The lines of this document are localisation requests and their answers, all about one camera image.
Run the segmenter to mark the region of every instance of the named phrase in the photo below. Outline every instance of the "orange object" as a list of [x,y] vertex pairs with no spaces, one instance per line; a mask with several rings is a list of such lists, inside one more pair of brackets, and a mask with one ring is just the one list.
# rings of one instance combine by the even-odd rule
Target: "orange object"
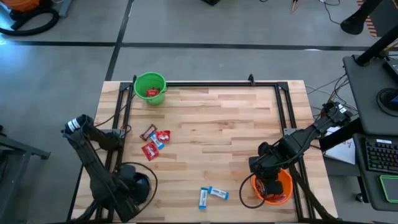
[[0,0],[9,9],[20,12],[32,10],[40,5],[40,0]]
[[[278,174],[278,181],[282,183],[282,187],[284,191],[280,195],[268,195],[266,198],[266,203],[269,205],[282,205],[283,203],[287,202],[293,192],[293,182],[292,182],[292,176],[286,171],[281,169],[279,174]],[[254,189],[254,193],[256,196],[263,200],[264,198],[261,196],[260,192],[256,188],[256,176],[254,175],[251,178],[251,186]]]

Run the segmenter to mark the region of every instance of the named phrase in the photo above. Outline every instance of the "concrete floor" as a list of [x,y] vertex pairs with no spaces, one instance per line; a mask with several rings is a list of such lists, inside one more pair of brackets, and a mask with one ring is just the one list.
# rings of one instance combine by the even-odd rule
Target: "concrete floor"
[[[75,0],[69,17],[44,34],[20,38],[0,35],[0,124],[10,137],[52,152],[49,160],[32,159],[29,164],[18,196],[19,218],[28,218],[31,223],[65,221],[81,165],[59,131],[79,114],[95,116],[114,48],[30,46],[27,42],[15,45],[8,41],[115,43],[127,3]],[[332,18],[342,21],[358,5],[355,0],[346,0],[329,8]],[[27,27],[46,19],[46,15],[39,16]],[[9,25],[1,10],[0,24]],[[375,41],[377,38],[371,37],[367,28],[357,36],[344,33],[329,21],[323,4],[317,0],[300,1],[294,13],[288,0],[222,0],[215,7],[199,0],[135,0],[123,37],[123,42],[129,43],[311,45],[313,49],[370,46]],[[168,80],[244,80],[252,73],[257,80],[300,79],[318,87],[342,76],[341,59],[352,54],[360,52],[344,48],[122,47],[112,80],[131,80],[133,75],[148,71],[160,72]],[[332,92],[333,85],[323,90]],[[340,96],[354,106],[348,86]],[[316,107],[327,98],[319,92],[309,95],[311,105]],[[355,202],[352,194],[358,193],[358,183],[349,180],[351,185],[347,186],[344,178],[330,177],[340,218],[362,222],[397,220],[398,213],[377,212]]]

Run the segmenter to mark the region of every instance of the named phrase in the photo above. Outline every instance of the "wooden tabletop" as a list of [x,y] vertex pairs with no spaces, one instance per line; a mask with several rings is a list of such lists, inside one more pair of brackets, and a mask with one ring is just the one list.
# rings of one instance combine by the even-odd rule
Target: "wooden tabletop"
[[[313,118],[304,82],[288,83],[297,126],[306,128],[313,123]],[[95,123],[114,114],[119,84],[104,83]],[[284,108],[287,124],[290,124],[285,102]],[[129,124],[132,131],[126,136],[123,162],[141,162],[153,169],[159,179],[154,200],[131,222],[297,221],[293,197],[283,205],[265,204],[258,209],[245,208],[239,201],[239,186],[250,174],[248,158],[257,155],[260,143],[273,143],[282,137],[273,88],[173,87],[159,106],[150,106],[134,97]],[[171,141],[165,143],[159,157],[149,162],[141,149],[146,143],[139,135],[150,124],[159,130],[171,130]],[[112,121],[101,128],[111,125]],[[106,153],[99,150],[98,154],[104,161]],[[321,151],[309,149],[304,160],[311,190],[336,217]],[[138,170],[149,175],[147,171]],[[90,178],[83,169],[72,218],[81,215],[91,203],[89,184]],[[209,196],[207,209],[199,210],[200,188],[209,186],[228,191],[229,199]],[[300,193],[304,214],[307,214],[305,198],[303,192]],[[249,183],[244,186],[243,195],[247,204],[261,202]]]

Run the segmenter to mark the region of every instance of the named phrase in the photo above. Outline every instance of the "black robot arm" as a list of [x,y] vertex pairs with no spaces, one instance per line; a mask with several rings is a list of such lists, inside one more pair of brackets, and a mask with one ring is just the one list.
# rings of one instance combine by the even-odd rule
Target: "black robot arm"
[[[258,149],[259,156],[249,158],[250,171],[263,182],[264,186],[275,186],[280,169],[289,168],[291,176],[301,186],[320,216],[323,219],[332,219],[333,217],[321,206],[305,184],[294,164],[303,157],[312,140],[325,133],[330,127],[347,125],[351,121],[351,116],[352,113],[339,103],[329,102],[323,105],[321,118],[309,127],[285,135],[273,145],[262,143]],[[275,187],[264,189],[265,196],[277,194],[271,191],[275,191]]]
[[149,194],[149,178],[128,164],[117,167],[112,173],[108,172],[90,142],[98,142],[104,150],[117,151],[123,146],[118,132],[104,133],[94,126],[92,118],[81,115],[69,121],[62,133],[76,150],[91,179],[94,202],[78,219],[90,219],[98,205],[114,208],[122,222],[135,217],[139,213],[138,205],[145,202]]

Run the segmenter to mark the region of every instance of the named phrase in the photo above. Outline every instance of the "black keyboard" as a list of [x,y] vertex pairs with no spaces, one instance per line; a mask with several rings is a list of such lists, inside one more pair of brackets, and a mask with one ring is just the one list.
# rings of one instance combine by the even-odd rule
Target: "black keyboard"
[[398,174],[398,142],[366,139],[368,169]]

